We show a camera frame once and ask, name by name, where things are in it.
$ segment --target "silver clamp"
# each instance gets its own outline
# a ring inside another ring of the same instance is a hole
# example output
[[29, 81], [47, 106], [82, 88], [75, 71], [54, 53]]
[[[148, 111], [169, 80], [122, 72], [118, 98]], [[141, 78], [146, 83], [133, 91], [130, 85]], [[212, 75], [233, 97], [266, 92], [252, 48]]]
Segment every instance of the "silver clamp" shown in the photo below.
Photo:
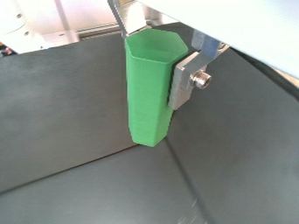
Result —
[[172, 89], [168, 106], [176, 110], [190, 98], [192, 89], [204, 89], [210, 83], [210, 76], [204, 72], [206, 65], [228, 49], [214, 38], [193, 31], [192, 47], [197, 50], [177, 63], [173, 69]]
[[[122, 38], [150, 28], [145, 24], [142, 6], [136, 0], [106, 0], [118, 23]], [[222, 53], [228, 46], [214, 38], [193, 30], [192, 47], [197, 50], [176, 64], [172, 76], [172, 89], [168, 106], [176, 110], [190, 98], [192, 89], [204, 89], [210, 82], [210, 76], [204, 72], [205, 66]]]
[[145, 24], [145, 15], [141, 4], [134, 0], [106, 0], [121, 29], [122, 38], [149, 26]]

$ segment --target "screw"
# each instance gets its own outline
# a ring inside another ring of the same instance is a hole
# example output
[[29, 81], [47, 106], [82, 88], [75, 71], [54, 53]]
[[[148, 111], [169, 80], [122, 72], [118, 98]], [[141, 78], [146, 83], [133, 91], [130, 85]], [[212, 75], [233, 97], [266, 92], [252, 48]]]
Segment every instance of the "screw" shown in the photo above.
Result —
[[204, 89], [210, 83], [210, 76], [200, 70], [190, 75], [190, 85], [196, 88]]

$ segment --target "gray panel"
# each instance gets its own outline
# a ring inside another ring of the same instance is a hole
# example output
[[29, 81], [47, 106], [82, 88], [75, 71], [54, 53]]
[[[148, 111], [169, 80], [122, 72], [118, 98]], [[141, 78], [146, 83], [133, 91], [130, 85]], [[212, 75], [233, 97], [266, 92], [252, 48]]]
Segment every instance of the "gray panel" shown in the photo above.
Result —
[[232, 52], [208, 67], [168, 142], [210, 223], [299, 223], [299, 103]]
[[165, 142], [136, 146], [0, 196], [1, 223], [204, 223]]
[[120, 35], [0, 67], [0, 192], [133, 145]]

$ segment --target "green hexagonal container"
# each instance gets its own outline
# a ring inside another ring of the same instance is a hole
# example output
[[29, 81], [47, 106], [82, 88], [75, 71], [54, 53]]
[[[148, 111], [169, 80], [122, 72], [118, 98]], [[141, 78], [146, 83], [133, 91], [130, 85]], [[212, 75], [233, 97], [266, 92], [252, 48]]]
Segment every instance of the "green hexagonal container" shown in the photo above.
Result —
[[154, 146], [166, 135], [173, 63], [186, 52], [181, 38], [169, 31], [145, 29], [125, 39], [128, 127], [137, 144]]

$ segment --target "white surface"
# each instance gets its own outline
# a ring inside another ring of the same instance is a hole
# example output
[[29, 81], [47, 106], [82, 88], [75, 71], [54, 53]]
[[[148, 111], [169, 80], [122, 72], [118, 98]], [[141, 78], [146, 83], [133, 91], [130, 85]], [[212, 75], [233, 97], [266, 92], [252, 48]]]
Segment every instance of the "white surface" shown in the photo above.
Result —
[[297, 0], [137, 0], [299, 78]]
[[17, 53], [38, 51], [47, 47], [41, 35], [26, 24], [18, 30], [1, 35], [0, 40]]
[[27, 24], [41, 35], [88, 29], [116, 22], [108, 0], [59, 0], [67, 22], [66, 28], [62, 26], [54, 0], [17, 0], [17, 2]]
[[58, 31], [42, 35], [47, 47], [65, 46], [70, 43], [79, 42], [78, 34], [75, 31]]
[[0, 2], [0, 35], [15, 31], [23, 26], [23, 17], [17, 17], [21, 13], [14, 0], [1, 0]]

